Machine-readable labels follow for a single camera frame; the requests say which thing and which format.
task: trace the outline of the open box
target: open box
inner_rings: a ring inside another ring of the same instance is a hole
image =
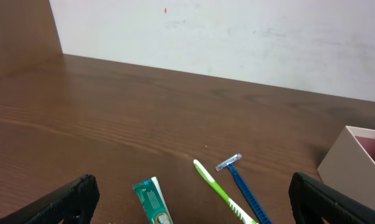
[[[375,210],[375,130],[346,126],[318,172],[324,184]]]

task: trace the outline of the blue razor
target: blue razor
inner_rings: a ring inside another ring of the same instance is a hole
[[[249,203],[252,211],[257,216],[259,222],[261,224],[272,224],[272,222],[269,220],[269,217],[261,207],[260,203],[254,197],[254,194],[251,192],[249,186],[245,183],[243,177],[238,173],[235,166],[233,165],[233,163],[239,160],[241,157],[242,155],[238,153],[216,166],[215,169],[217,171],[220,171],[221,169],[227,167],[233,178],[235,179],[237,186],[239,186],[240,191],[243,193],[246,201]]]

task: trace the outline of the green and white toothbrush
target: green and white toothbrush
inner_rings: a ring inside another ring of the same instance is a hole
[[[242,220],[245,224],[257,224],[247,213],[240,208],[236,202],[234,202],[225,192],[224,190],[215,182],[214,178],[208,173],[206,168],[204,168],[201,163],[195,159],[193,160],[193,164],[196,167],[197,171],[201,174],[202,178],[207,181],[207,183],[226,201],[229,207],[233,210],[233,212],[237,215],[237,217]]]

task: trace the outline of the black object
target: black object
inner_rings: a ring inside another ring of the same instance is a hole
[[[95,176],[84,175],[1,218],[0,224],[58,224],[62,220],[63,224],[90,223],[99,196]]]
[[[296,172],[288,190],[297,224],[375,224],[375,211]]]

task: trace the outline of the razor head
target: razor head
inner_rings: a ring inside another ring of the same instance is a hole
[[[242,154],[238,153],[238,154],[230,157],[229,159],[225,160],[224,162],[222,162],[218,166],[216,166],[215,169],[217,171],[220,171],[221,169],[223,169],[223,168],[231,165],[232,163],[234,163],[236,160],[239,160],[241,157],[242,157]]]

